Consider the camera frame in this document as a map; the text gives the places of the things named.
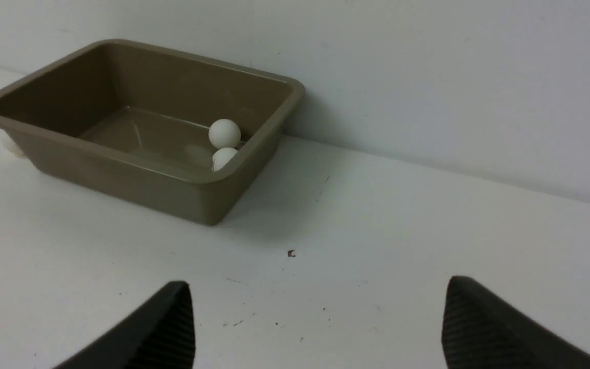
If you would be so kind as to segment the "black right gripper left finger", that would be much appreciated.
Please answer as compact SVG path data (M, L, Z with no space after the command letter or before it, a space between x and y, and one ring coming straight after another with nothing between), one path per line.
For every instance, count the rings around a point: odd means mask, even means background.
M192 368L195 353L189 285L173 281L57 368Z

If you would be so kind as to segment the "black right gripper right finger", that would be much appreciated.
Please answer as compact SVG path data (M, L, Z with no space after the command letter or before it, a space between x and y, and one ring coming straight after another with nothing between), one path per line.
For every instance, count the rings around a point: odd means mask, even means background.
M449 368L590 368L590 354L468 276L447 285L441 345Z

